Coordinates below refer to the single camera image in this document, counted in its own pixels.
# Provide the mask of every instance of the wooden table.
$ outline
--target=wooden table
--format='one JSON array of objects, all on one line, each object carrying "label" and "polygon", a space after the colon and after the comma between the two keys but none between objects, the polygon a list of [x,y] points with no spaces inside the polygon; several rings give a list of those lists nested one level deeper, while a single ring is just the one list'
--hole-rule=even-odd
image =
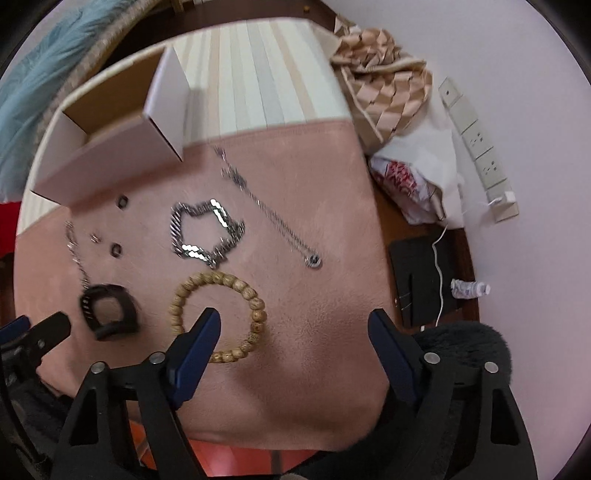
[{"label": "wooden table", "polygon": [[[189,31],[240,20],[274,17],[307,18],[332,31],[336,14],[319,0],[212,0],[193,6],[185,4],[185,12],[181,15],[175,15],[172,9],[168,9],[140,21],[113,51],[106,66],[150,45]],[[437,228],[409,225],[396,205],[375,184],[374,195],[385,248],[394,240],[422,236]],[[462,280],[474,280],[472,259],[464,230],[449,231],[446,235],[450,235],[453,240],[457,276]],[[393,274],[390,275],[390,287],[392,297],[396,299]],[[445,315],[441,322],[461,319],[479,321],[477,300],[459,300],[458,305],[459,309]],[[400,324],[400,315],[396,323],[402,330],[406,330]]]}]

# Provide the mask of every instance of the white cardboard box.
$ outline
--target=white cardboard box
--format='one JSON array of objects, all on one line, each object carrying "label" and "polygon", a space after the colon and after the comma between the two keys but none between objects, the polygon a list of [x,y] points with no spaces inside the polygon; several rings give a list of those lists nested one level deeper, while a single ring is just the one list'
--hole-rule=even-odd
[{"label": "white cardboard box", "polygon": [[115,70],[56,112],[33,191],[70,206],[122,180],[178,164],[188,98],[189,83],[172,47]]}]

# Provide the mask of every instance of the power strip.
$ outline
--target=power strip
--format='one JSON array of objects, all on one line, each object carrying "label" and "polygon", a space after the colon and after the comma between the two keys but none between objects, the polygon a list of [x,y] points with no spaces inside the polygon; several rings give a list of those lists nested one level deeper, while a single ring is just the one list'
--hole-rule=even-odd
[{"label": "power strip", "polygon": [[495,221],[500,222],[519,215],[513,188],[496,154],[492,139],[478,120],[474,107],[449,77],[439,86],[439,95],[474,161]]}]

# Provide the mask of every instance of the wooden bead bracelet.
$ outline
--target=wooden bead bracelet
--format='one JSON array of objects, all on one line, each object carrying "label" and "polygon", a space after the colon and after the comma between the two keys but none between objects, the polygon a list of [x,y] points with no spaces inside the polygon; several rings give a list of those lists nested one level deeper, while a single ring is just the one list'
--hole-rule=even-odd
[{"label": "wooden bead bracelet", "polygon": [[250,352],[256,349],[256,345],[265,330],[265,321],[267,320],[267,313],[265,312],[265,302],[262,301],[256,290],[248,285],[245,281],[236,278],[234,275],[215,272],[201,272],[191,275],[187,280],[182,282],[174,292],[173,301],[168,307],[170,314],[170,323],[173,326],[173,332],[180,335],[185,332],[183,326],[183,306],[191,292],[197,290],[203,285],[224,285],[232,290],[237,291],[242,295],[251,308],[251,331],[245,340],[242,341],[239,347],[227,350],[224,352],[212,353],[209,363],[221,364],[231,363],[246,357]]}]

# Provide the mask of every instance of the beige patterned cloth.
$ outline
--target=beige patterned cloth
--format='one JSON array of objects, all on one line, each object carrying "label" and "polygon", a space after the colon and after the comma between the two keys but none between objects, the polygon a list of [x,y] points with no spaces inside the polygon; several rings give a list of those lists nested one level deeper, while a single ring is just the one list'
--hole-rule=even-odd
[{"label": "beige patterned cloth", "polygon": [[396,45],[387,30],[361,30],[339,18],[340,45],[331,58],[366,154],[411,122],[433,86],[424,60]]}]

